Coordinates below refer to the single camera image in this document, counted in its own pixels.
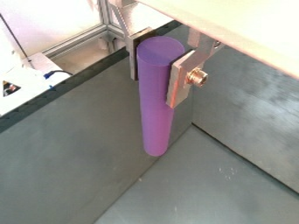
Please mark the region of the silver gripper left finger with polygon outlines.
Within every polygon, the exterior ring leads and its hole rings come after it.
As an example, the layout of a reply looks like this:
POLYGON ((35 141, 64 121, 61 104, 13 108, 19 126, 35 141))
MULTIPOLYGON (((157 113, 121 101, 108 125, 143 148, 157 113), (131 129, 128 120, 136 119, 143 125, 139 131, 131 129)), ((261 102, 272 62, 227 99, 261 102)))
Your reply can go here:
POLYGON ((131 79, 133 81, 137 80, 136 48, 145 39, 153 36, 152 31, 153 29, 151 27, 147 27, 141 31, 125 37, 125 49, 129 53, 131 79))

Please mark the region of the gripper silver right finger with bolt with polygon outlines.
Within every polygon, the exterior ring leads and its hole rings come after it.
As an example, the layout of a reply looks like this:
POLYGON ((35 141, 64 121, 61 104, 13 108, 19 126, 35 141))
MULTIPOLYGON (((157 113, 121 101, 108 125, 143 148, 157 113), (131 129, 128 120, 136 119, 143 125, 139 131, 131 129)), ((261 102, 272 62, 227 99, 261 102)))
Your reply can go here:
POLYGON ((187 44, 192 47, 173 62, 167 92, 167 105, 173 109, 188 97, 191 86, 201 87, 208 74, 201 70, 207 59, 220 50, 223 43, 189 29, 187 44))

